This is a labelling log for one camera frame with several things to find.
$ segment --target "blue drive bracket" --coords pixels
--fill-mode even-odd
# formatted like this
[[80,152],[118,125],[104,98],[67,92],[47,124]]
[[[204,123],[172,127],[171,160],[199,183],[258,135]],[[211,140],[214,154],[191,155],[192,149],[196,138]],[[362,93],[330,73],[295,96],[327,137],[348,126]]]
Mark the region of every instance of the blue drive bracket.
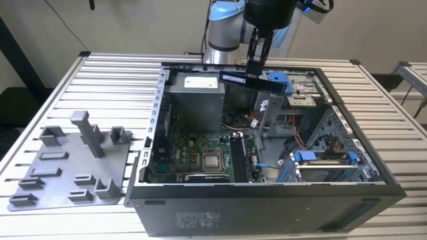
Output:
[[219,71],[219,81],[224,84],[236,85],[247,89],[252,89],[260,92],[283,95],[287,85],[280,82],[247,77],[242,74]]
[[270,75],[270,81],[280,83],[286,86],[283,95],[291,96],[294,94],[294,88],[292,88],[292,84],[290,82],[287,74],[284,72],[270,71],[268,75]]

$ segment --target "blue clip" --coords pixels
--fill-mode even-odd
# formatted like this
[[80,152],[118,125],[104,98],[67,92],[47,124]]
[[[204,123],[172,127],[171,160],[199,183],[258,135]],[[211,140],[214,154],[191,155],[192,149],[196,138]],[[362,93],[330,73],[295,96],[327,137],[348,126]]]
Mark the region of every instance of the blue clip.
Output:
[[303,161],[316,161],[318,157],[314,151],[300,151],[300,159]]
[[350,158],[348,163],[350,163],[351,165],[354,165],[354,164],[358,163],[358,156],[356,156],[356,154],[355,154],[352,151],[348,152],[348,158]]
[[299,162],[302,160],[302,155],[298,151],[294,153],[294,158],[295,158],[296,162]]
[[286,85],[283,95],[292,95],[294,89],[292,89],[292,84],[290,82],[287,74],[284,72],[268,71],[268,75],[270,75],[270,81]]
[[259,162],[254,162],[254,166],[258,166],[258,167],[268,167],[268,164],[266,164],[266,163],[259,163]]

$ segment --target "aluminum extrusion table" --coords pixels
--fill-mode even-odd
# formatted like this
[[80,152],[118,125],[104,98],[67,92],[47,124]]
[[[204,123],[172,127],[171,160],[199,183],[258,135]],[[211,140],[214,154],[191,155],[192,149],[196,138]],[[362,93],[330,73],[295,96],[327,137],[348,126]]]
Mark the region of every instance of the aluminum extrusion table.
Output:
[[[69,122],[75,110],[88,110],[103,130],[124,126],[134,133],[126,167],[127,190],[132,162],[144,143],[148,114],[162,62],[200,62],[199,56],[92,53],[80,56],[40,111],[0,162],[0,237],[25,240],[148,239],[134,208],[84,206],[9,212],[9,196],[41,146],[41,128]],[[198,239],[427,239],[427,133],[388,95],[362,65],[348,60],[271,58],[267,66],[322,68],[346,107],[394,173],[407,198],[350,234],[259,235]]]
[[394,74],[399,74],[403,79],[414,86],[424,98],[427,98],[427,63],[400,61],[396,65]]

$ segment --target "white wall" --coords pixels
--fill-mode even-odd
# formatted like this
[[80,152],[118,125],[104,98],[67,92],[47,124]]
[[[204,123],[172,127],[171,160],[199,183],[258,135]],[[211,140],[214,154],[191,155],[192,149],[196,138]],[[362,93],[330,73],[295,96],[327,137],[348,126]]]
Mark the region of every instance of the white wall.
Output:
[[0,94],[9,87],[24,87],[20,76],[15,72],[4,54],[0,51]]
[[290,58],[358,59],[372,73],[427,62],[427,0],[335,0],[320,24],[302,18]]
[[[93,52],[199,52],[208,0],[48,0]],[[0,0],[0,15],[40,78],[55,87],[83,47],[43,0]]]

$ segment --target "cable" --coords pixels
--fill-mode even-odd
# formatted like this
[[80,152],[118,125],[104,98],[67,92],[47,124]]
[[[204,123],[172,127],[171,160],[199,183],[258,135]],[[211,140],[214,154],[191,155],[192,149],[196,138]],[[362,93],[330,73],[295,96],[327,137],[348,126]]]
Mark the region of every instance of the cable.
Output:
[[407,93],[406,93],[404,98],[403,98],[403,100],[402,100],[400,106],[403,106],[403,103],[404,103],[406,100],[407,100],[407,97],[408,97],[408,95],[410,95],[411,90],[412,90],[412,86],[411,86],[411,87],[408,88],[408,90],[407,90]]
[[295,115],[291,115],[291,118],[292,118],[292,125],[294,125],[294,135],[295,135],[295,140],[296,140],[296,143],[298,145],[300,146],[300,148],[304,150],[306,147],[304,147],[304,142],[303,142],[303,139],[300,137],[300,134],[299,134],[299,131],[296,129],[296,123],[295,123]]
[[270,166],[266,163],[254,162],[254,166],[262,167],[262,168],[271,168],[271,169],[282,169],[282,167]]
[[232,126],[228,126],[226,123],[223,123],[223,122],[220,122],[220,124],[226,127],[226,128],[228,128],[228,129],[231,129],[231,130],[236,130],[236,131],[240,131],[240,130],[247,130],[248,128],[236,128],[236,127],[232,127]]
[[208,31],[208,26],[210,26],[210,13],[211,13],[211,5],[212,5],[212,0],[208,0],[208,6],[207,6],[207,13],[206,13],[206,22],[204,22],[204,33],[203,33],[203,39],[202,39],[202,44],[200,44],[200,55],[202,55],[202,63],[203,63],[203,44],[204,44],[204,50],[207,50],[207,31]]
[[422,112],[422,109],[423,107],[420,106],[415,112],[415,115],[414,115],[414,119],[416,119],[416,117],[419,116],[420,112]]
[[312,4],[311,0],[299,0],[299,1],[304,4],[306,7],[308,7],[310,9],[312,9],[314,11],[316,11],[320,14],[327,14],[328,12],[331,12],[334,9],[334,5],[335,5],[334,0],[328,0],[328,9],[324,9],[324,8],[316,6],[315,4]]
[[65,22],[64,22],[64,20],[63,20],[63,18],[61,18],[61,16],[60,16],[60,14],[57,13],[57,11],[55,10],[55,8],[52,7],[52,5],[51,5],[51,3],[48,2],[48,0],[44,0],[44,2],[47,3],[47,5],[48,5],[48,6],[51,7],[51,9],[53,10],[56,16],[59,17],[61,23],[64,24],[64,26],[65,26],[65,28],[67,28],[67,30],[71,32],[71,34],[73,35],[73,37],[79,40],[79,42],[81,43],[84,49],[85,49],[87,51],[89,51],[89,49],[87,48],[87,46],[85,46],[84,43],[81,42],[80,38],[76,36],[76,34],[73,33],[73,31],[68,28],[68,26],[67,26],[67,24],[65,24]]

